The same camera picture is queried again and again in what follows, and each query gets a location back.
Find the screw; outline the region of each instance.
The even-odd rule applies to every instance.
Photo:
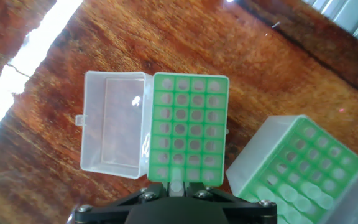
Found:
[[[92,205],[81,205],[79,208],[78,208],[78,211],[79,212],[88,212],[90,210],[92,210]]]
[[[271,201],[269,201],[269,200],[263,199],[263,200],[261,200],[261,201],[259,202],[259,205],[261,205],[261,206],[263,206],[263,207],[269,207],[269,206],[271,206],[271,205],[275,205],[275,203],[274,203],[274,202],[271,202]]]
[[[197,193],[195,194],[196,197],[198,198],[205,198],[209,195],[209,192],[206,190],[199,190],[197,191]]]
[[[155,193],[154,192],[146,192],[142,195],[142,197],[146,200],[150,200],[155,197]]]

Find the wooden table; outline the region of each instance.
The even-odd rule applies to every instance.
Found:
[[[0,72],[53,4],[0,0]],[[226,168],[276,114],[358,153],[358,41],[301,1],[85,0],[1,121],[0,223],[63,223],[149,185],[80,169],[88,70],[227,75]]]

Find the clear plastic box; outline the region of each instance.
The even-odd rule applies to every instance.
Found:
[[[153,76],[143,72],[85,75],[81,168],[137,179],[149,166]]]

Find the sunlight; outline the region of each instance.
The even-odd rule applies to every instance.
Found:
[[[13,105],[13,94],[24,92],[25,83],[45,59],[51,44],[81,3],[82,0],[58,0],[40,26],[27,35],[9,65],[4,66],[0,76],[0,122]]]

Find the green plastic rack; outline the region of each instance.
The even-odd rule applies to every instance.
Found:
[[[271,116],[226,172],[233,194],[277,204],[278,223],[318,223],[358,174],[358,156],[306,116]]]
[[[223,182],[229,79],[156,73],[148,178]]]

